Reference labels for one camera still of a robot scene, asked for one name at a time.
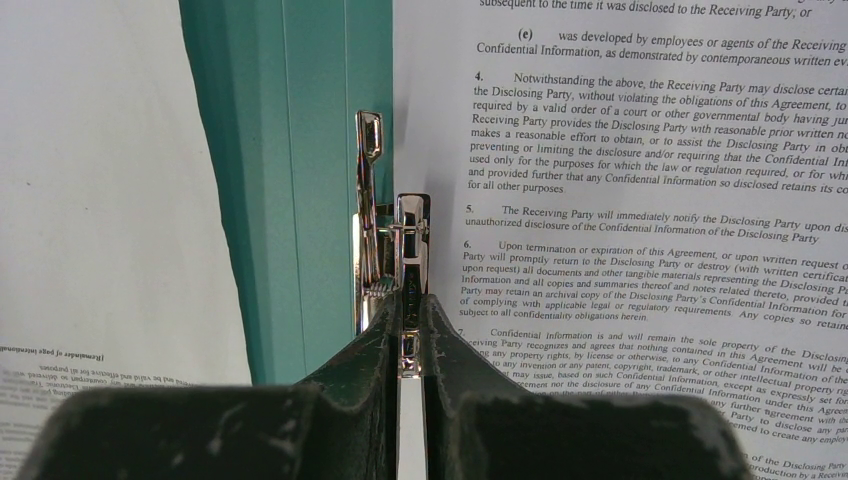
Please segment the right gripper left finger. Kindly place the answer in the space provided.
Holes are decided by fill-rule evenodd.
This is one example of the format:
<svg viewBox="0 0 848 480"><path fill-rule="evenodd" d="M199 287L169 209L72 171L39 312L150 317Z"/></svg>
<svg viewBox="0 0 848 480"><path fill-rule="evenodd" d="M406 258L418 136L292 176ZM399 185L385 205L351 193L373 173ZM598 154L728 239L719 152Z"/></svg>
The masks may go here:
<svg viewBox="0 0 848 480"><path fill-rule="evenodd" d="M366 331L294 385L309 404L299 479L396 477L398 301L384 298Z"/></svg>

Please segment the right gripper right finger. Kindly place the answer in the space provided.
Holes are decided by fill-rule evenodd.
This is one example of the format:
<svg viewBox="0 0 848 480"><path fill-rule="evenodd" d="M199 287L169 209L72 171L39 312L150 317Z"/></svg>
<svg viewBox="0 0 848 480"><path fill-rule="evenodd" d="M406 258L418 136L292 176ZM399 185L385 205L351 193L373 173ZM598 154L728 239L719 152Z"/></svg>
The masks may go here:
<svg viewBox="0 0 848 480"><path fill-rule="evenodd" d="M431 479L491 479L491 455L475 425L461 411L465 397L517 398L528 391L491 365L454 329L432 294L421 302L426 454Z"/></svg>

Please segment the metal folder clip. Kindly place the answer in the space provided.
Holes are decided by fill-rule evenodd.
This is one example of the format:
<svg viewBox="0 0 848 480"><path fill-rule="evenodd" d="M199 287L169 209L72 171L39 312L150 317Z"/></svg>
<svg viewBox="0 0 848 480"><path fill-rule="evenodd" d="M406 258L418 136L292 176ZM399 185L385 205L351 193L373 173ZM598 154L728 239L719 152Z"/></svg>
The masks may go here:
<svg viewBox="0 0 848 480"><path fill-rule="evenodd" d="M419 308L429 290L430 196L402 193L392 204L376 200L374 166L384 152L380 114L360 110L357 128L356 198L353 216L354 327L365 331L377 306L391 293L402 300L399 375L421 375Z"/></svg>

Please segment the printed paper sheet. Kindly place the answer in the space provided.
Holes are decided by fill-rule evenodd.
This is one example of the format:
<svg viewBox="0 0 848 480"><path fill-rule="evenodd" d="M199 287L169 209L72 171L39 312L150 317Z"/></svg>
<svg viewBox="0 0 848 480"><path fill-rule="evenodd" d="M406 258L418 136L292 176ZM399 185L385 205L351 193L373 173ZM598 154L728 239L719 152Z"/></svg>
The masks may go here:
<svg viewBox="0 0 848 480"><path fill-rule="evenodd" d="M248 384L174 1L1 5L1 475L66 397Z"/></svg>
<svg viewBox="0 0 848 480"><path fill-rule="evenodd" d="M526 388L685 393L847 475L847 5L397 1L395 186Z"/></svg>

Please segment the green file folder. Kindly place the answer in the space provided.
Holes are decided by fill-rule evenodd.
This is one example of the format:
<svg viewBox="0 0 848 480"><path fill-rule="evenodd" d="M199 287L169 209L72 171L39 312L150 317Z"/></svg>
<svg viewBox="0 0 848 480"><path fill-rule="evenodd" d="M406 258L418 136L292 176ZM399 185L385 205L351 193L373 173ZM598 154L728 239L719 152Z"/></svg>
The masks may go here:
<svg viewBox="0 0 848 480"><path fill-rule="evenodd" d="M258 384L353 337L354 117L392 117L388 1L184 1L184 39Z"/></svg>

